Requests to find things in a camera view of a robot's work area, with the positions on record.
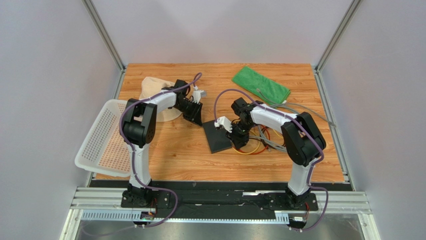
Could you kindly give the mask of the white plastic basket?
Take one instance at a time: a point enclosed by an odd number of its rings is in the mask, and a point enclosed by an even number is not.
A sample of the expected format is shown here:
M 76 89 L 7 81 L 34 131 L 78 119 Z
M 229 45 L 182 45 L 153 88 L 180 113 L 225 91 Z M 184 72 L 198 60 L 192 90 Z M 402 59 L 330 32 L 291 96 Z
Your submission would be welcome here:
M 131 153 L 119 130 L 126 104 L 118 99 L 104 104 L 74 159 L 77 167 L 111 177 L 131 175 Z

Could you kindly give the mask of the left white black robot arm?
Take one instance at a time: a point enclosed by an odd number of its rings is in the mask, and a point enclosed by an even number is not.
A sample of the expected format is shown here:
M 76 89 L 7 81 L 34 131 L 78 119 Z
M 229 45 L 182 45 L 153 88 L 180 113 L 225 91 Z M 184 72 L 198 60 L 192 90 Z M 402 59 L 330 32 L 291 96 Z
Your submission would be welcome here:
M 202 126 L 201 98 L 204 90 L 194 82 L 178 79 L 173 86 L 163 87 L 153 96 L 140 100 L 129 99 L 119 120 L 119 132 L 130 152 L 130 180 L 122 194 L 122 206 L 149 207 L 154 202 L 155 187 L 149 173 L 149 148 L 154 139 L 158 113 L 175 108 L 183 118 Z

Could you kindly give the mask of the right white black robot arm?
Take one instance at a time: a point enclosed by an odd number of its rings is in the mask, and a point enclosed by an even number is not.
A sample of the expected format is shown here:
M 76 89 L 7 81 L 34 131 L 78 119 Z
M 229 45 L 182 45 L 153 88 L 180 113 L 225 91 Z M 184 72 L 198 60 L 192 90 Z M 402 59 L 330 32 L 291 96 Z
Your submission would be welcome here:
M 259 101 L 247 103 L 239 98 L 231 105 L 238 116 L 232 122 L 222 116 L 215 120 L 216 128 L 224 128 L 226 137 L 235 149 L 244 147 L 249 140 L 249 131 L 258 125 L 280 131 L 285 149 L 292 160 L 290 180 L 285 188 L 283 204 L 290 209 L 304 206 L 311 192 L 311 178 L 315 164 L 324 158 L 326 141 L 312 116 L 307 112 L 286 113 L 262 104 Z

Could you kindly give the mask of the aluminium frame rail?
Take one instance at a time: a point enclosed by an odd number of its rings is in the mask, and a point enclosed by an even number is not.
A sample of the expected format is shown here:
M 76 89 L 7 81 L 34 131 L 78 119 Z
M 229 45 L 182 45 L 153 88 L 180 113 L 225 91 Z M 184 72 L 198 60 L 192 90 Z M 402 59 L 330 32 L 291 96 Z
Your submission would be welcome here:
M 122 188 L 79 187 L 60 238 L 75 240 L 83 221 L 129 224 L 167 223 L 278 225 L 289 233 L 312 233 L 342 220 L 366 240 L 380 238 L 364 192 L 313 191 L 298 208 L 284 205 L 282 190 L 179 189 L 179 200 L 168 192 L 154 193 L 144 206 L 130 203 Z

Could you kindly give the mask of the black network switch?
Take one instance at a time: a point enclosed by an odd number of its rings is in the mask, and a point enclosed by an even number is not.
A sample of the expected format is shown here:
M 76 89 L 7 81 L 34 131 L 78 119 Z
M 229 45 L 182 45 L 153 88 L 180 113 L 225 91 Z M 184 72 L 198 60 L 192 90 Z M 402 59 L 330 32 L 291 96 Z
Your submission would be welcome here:
M 211 154 L 219 153 L 232 148 L 231 141 L 226 137 L 227 131 L 223 128 L 217 129 L 214 120 L 202 124 Z

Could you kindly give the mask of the beige cloth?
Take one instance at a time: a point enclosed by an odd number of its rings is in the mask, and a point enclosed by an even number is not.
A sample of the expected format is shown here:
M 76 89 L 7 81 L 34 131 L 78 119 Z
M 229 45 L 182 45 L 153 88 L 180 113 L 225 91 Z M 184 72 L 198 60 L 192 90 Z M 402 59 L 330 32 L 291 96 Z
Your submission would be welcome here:
M 139 99 L 146 99 L 148 97 L 152 97 L 153 95 L 159 93 L 163 88 L 173 87 L 175 85 L 174 82 L 163 80 L 156 77 L 147 76 L 141 82 L 141 93 L 139 95 Z M 176 108 L 167 108 L 157 114 L 156 121 L 157 122 L 169 122 L 177 119 L 182 115 Z

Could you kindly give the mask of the green cloth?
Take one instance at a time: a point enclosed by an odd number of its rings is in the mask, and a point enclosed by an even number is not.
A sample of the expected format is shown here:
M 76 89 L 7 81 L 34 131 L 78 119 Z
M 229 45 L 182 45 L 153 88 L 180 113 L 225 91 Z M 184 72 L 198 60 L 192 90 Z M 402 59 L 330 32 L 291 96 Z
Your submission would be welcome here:
M 291 90 L 286 86 L 261 75 L 248 66 L 244 66 L 231 80 L 264 100 L 268 105 L 283 104 L 291 94 Z

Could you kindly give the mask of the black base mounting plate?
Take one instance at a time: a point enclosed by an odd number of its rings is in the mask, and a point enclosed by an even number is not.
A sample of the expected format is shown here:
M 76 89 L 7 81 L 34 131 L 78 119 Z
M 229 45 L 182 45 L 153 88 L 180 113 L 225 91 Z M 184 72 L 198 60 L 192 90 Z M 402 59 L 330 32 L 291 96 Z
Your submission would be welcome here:
M 291 209 L 283 203 L 285 182 L 152 181 L 153 203 L 148 207 L 157 218 L 172 214 L 179 219 L 269 220 L 276 211 L 318 211 L 317 198 L 309 193 L 303 206 Z

